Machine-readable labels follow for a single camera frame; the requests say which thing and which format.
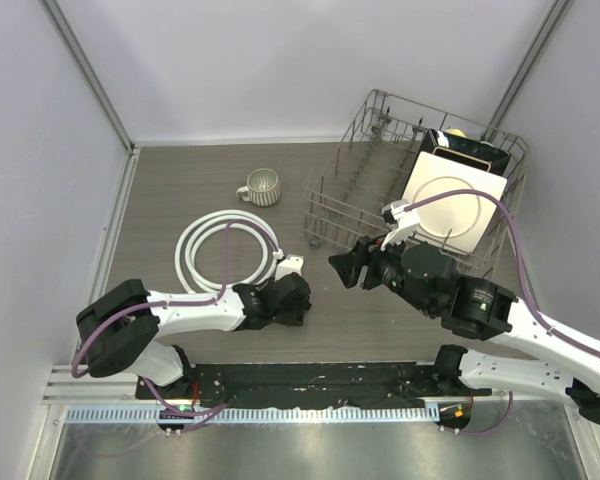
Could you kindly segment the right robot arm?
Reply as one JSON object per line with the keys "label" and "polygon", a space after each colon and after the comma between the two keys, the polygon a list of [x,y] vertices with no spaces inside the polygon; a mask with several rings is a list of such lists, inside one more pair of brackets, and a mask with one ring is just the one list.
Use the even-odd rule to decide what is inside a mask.
{"label": "right robot arm", "polygon": [[361,238],[329,257],[345,288],[385,286],[454,335],[528,354],[505,358],[444,345],[431,380],[445,395],[470,389],[510,390],[577,408],[600,425],[600,340],[570,328],[488,279],[458,272],[453,257],[427,243],[382,247]]}

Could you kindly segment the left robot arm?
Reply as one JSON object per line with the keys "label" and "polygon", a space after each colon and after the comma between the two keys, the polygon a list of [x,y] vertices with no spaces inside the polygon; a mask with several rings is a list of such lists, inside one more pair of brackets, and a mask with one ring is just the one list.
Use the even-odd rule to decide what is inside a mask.
{"label": "left robot arm", "polygon": [[144,377],[170,398],[193,385],[182,349],[159,339],[195,331],[261,330],[272,324],[301,326],[311,308],[311,289],[292,272],[259,285],[236,284],[218,293],[150,291],[126,280],[76,317],[82,342],[72,375],[106,378],[119,373]]}

